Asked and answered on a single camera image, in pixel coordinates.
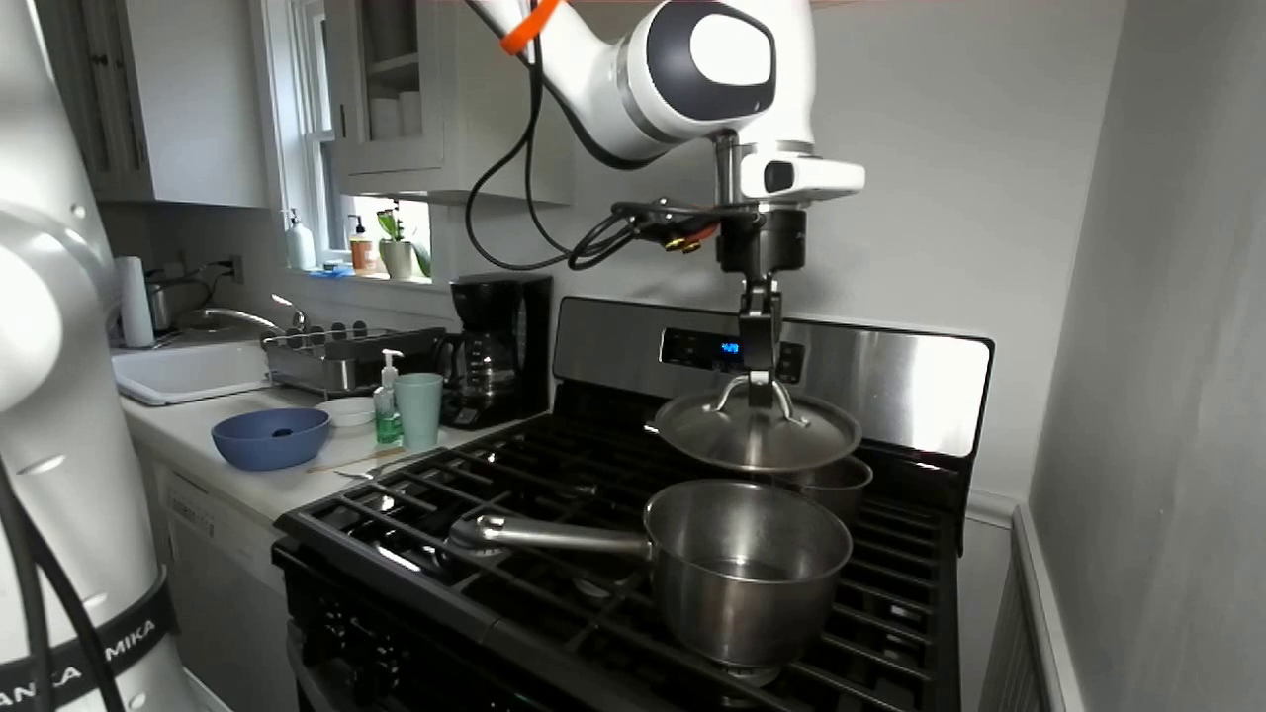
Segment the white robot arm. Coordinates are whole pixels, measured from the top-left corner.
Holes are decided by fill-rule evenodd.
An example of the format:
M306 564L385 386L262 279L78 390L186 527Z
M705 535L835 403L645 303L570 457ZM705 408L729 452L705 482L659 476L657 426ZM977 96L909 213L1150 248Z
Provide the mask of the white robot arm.
M804 266L807 205L868 184L858 161L815 149L815 25L807 0L657 0L629 37L603 41L567 0L468 0L510 60L530 68L583 145L620 171L671 145L715 145L721 199L705 209L618 201L620 236L692 248L715 242L744 275L738 362L774 378L778 283Z

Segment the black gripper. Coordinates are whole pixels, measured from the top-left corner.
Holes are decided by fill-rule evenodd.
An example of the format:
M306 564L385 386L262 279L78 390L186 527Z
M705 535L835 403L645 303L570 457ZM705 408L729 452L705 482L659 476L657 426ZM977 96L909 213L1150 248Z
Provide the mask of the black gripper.
M778 312L774 309L774 275L799 269L807 254L807 213L804 209L738 209L721 220L715 261L725 274L744 275L738 292L738 344L744 344L744 374L759 373L774 378L778 373Z

